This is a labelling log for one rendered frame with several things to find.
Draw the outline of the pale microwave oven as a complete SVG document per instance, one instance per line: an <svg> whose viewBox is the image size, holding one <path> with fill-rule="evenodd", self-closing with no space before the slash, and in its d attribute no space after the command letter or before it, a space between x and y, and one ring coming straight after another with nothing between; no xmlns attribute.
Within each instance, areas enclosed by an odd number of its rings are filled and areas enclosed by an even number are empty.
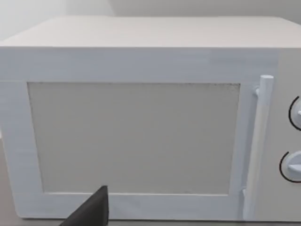
<svg viewBox="0 0 301 226"><path fill-rule="evenodd" d="M278 51L253 221L301 222L301 184L279 173L286 152L301 151L289 122L301 97L301 25L278 17L64 16L0 43L1 47L269 48Z"/></svg>

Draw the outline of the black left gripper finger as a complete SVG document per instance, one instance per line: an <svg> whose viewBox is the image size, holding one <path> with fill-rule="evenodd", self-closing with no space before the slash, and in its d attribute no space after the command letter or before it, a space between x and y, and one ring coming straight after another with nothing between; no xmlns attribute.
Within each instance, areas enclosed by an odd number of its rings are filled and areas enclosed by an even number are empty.
<svg viewBox="0 0 301 226"><path fill-rule="evenodd" d="M101 186L59 226L108 226L108 187Z"/></svg>

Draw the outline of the white microwave knob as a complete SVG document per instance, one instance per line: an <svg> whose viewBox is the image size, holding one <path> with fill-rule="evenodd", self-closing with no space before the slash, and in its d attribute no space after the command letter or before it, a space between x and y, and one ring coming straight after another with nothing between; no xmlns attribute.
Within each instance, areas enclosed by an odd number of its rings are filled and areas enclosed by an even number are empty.
<svg viewBox="0 0 301 226"><path fill-rule="evenodd" d="M301 97L297 96L289 106L288 119L290 124L301 131Z"/></svg>
<svg viewBox="0 0 301 226"><path fill-rule="evenodd" d="M301 184L301 151L286 152L279 162L278 169L284 180Z"/></svg>

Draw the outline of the white microwave door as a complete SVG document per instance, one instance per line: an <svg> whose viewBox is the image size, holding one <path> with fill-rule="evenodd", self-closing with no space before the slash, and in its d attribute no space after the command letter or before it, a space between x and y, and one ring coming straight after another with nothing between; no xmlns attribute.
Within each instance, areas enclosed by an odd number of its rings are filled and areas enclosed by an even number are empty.
<svg viewBox="0 0 301 226"><path fill-rule="evenodd" d="M16 213L66 218L107 185L113 220L241 220L269 48L1 47Z"/></svg>

